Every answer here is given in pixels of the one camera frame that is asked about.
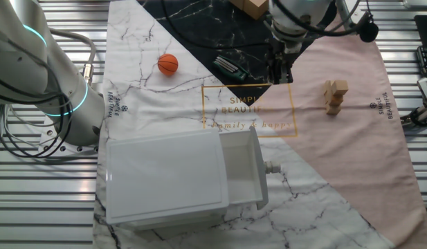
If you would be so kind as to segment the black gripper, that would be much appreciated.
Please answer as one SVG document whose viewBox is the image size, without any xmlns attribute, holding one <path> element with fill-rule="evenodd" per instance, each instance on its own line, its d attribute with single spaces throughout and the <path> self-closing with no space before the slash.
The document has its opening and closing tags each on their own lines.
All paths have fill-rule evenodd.
<svg viewBox="0 0 427 249">
<path fill-rule="evenodd" d="M 269 40 L 269 50 L 266 62 L 268 67 L 268 81 L 270 84 L 290 84 L 293 83 L 291 67 L 300 54 L 300 42 Z"/>
</svg>

